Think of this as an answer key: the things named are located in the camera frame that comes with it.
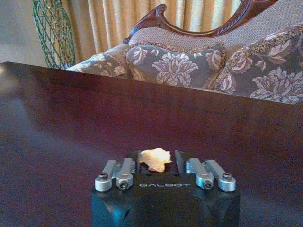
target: sofa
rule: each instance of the sofa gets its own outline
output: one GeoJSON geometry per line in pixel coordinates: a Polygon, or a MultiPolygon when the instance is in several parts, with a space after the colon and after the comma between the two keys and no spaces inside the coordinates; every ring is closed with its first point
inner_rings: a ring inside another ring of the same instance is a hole
{"type": "Polygon", "coordinates": [[[124,44],[67,70],[303,103],[303,0],[241,0],[223,26],[201,33],[173,26],[165,10],[148,13],[124,44]]]}

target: table surface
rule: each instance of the table surface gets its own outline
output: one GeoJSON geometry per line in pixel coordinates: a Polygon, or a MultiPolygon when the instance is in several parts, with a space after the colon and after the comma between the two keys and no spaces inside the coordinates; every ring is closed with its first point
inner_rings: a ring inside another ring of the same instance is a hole
{"type": "Polygon", "coordinates": [[[231,172],[241,226],[303,226],[303,105],[0,64],[0,225],[90,226],[107,160],[157,147],[231,172]]]}

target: green wicker chair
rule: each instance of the green wicker chair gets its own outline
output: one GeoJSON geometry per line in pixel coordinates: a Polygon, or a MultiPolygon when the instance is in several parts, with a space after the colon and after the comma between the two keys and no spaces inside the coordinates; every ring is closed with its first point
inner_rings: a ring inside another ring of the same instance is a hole
{"type": "Polygon", "coordinates": [[[71,23],[60,0],[33,0],[39,40],[48,67],[66,69],[75,64],[71,23]]]}

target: bolt head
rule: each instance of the bolt head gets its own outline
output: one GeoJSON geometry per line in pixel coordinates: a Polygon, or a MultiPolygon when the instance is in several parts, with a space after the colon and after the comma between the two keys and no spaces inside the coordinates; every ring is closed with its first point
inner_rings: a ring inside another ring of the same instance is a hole
{"type": "Polygon", "coordinates": [[[122,181],[122,182],[119,184],[119,189],[122,190],[122,191],[126,190],[127,187],[128,187],[127,181],[122,181]]]}
{"type": "Polygon", "coordinates": [[[206,181],[203,186],[206,190],[210,190],[213,187],[212,183],[209,181],[206,181]]]}
{"type": "Polygon", "coordinates": [[[224,173],[224,174],[222,174],[222,178],[224,180],[231,180],[232,179],[232,175],[230,173],[224,173]]]}
{"type": "Polygon", "coordinates": [[[100,177],[102,180],[107,180],[107,179],[108,179],[108,174],[102,172],[102,173],[99,175],[99,177],[100,177]]]}

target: throw pillow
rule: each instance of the throw pillow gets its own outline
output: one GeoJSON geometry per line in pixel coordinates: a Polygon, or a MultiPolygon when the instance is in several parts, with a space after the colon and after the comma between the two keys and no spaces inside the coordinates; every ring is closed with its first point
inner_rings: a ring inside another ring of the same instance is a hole
{"type": "Polygon", "coordinates": [[[125,67],[121,66],[115,59],[104,53],[95,54],[91,58],[66,70],[107,77],[131,78],[130,73],[125,67]]]}
{"type": "Polygon", "coordinates": [[[303,24],[236,51],[215,84],[227,94],[288,104],[303,102],[303,24]]]}
{"type": "Polygon", "coordinates": [[[214,89],[225,63],[223,43],[184,50],[143,42],[130,46],[126,60],[135,80],[214,89]]]}

